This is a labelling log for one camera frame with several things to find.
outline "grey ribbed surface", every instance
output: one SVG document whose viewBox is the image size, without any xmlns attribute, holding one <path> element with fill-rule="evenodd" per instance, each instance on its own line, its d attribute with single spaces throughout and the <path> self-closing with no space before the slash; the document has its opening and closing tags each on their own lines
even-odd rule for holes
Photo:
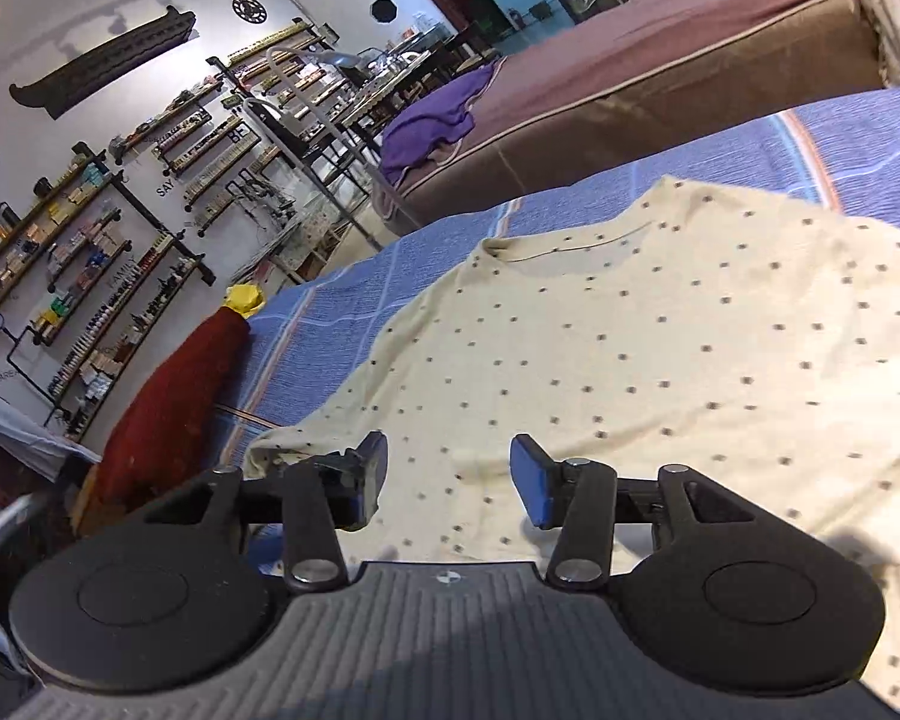
<svg viewBox="0 0 900 720">
<path fill-rule="evenodd" d="M 437 575 L 460 576 L 444 584 Z M 665 671 L 602 601 L 526 563 L 377 563 L 290 605 L 252 656 L 201 685 L 107 698 L 47 688 L 14 720 L 888 720 L 861 685 L 752 699 Z"/>
</svg>

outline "massage bed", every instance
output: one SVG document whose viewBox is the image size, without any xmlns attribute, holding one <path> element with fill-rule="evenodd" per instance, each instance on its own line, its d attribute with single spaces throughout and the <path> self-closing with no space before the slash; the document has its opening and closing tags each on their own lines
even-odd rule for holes
<svg viewBox="0 0 900 720">
<path fill-rule="evenodd" d="M 446 218 L 370 260 L 284 290 L 250 319 L 250 350 L 218 401 L 207 458 L 240 464 L 264 432 L 317 412 L 367 360 L 394 315 L 466 260 L 480 240 L 611 220 L 663 175 L 776 191 L 900 229 L 900 90 L 788 109 L 572 186 Z M 398 474 L 388 485 L 389 495 L 411 494 L 401 490 Z M 480 555 L 478 545 L 468 548 Z M 278 533 L 265 534 L 251 553 L 262 570 L 272 570 Z M 900 707 L 900 652 L 878 647 L 871 664 L 877 661 L 879 677 L 871 687 Z"/>
<path fill-rule="evenodd" d="M 874 33 L 847 0 L 633 0 L 507 58 L 473 130 L 397 189 L 428 224 L 880 86 Z M 413 230 L 373 202 L 391 231 Z"/>
</svg>

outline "purple cloth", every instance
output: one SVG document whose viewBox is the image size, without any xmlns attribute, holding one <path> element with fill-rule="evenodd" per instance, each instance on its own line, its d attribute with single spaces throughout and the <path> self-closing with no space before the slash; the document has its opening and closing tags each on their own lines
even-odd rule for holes
<svg viewBox="0 0 900 720">
<path fill-rule="evenodd" d="M 426 160 L 434 146 L 456 143 L 473 129 L 467 104 L 487 88 L 495 68 L 490 64 L 453 79 L 401 111 L 386 126 L 380 159 L 386 180 L 395 186 L 405 170 Z"/>
</svg>

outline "red pillow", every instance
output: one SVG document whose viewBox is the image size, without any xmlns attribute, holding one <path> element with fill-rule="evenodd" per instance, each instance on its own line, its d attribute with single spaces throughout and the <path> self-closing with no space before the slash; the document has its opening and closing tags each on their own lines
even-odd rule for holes
<svg viewBox="0 0 900 720">
<path fill-rule="evenodd" d="M 135 509 L 199 473 L 204 426 L 248 336 L 247 320 L 221 308 L 154 370 L 106 442 L 98 501 Z"/>
</svg>

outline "circular black cover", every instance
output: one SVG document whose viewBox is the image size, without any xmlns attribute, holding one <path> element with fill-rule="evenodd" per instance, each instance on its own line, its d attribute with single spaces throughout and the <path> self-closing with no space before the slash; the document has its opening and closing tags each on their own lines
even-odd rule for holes
<svg viewBox="0 0 900 720">
<path fill-rule="evenodd" d="M 379 23 L 396 20 L 396 5 L 393 0 L 377 0 L 370 6 L 370 13 Z"/>
<path fill-rule="evenodd" d="M 242 656 L 270 619 L 263 577 L 222 539 L 179 525 L 118 525 L 77 543 L 10 602 L 13 635 L 39 669 L 107 693 L 192 682 Z"/>
<path fill-rule="evenodd" d="M 233 0 L 233 12 L 245 22 L 264 23 L 266 8 L 257 0 Z"/>
<path fill-rule="evenodd" d="M 711 688 L 802 695 L 859 676 L 883 629 L 876 584 L 789 526 L 701 525 L 622 581 L 634 641 Z"/>
</svg>

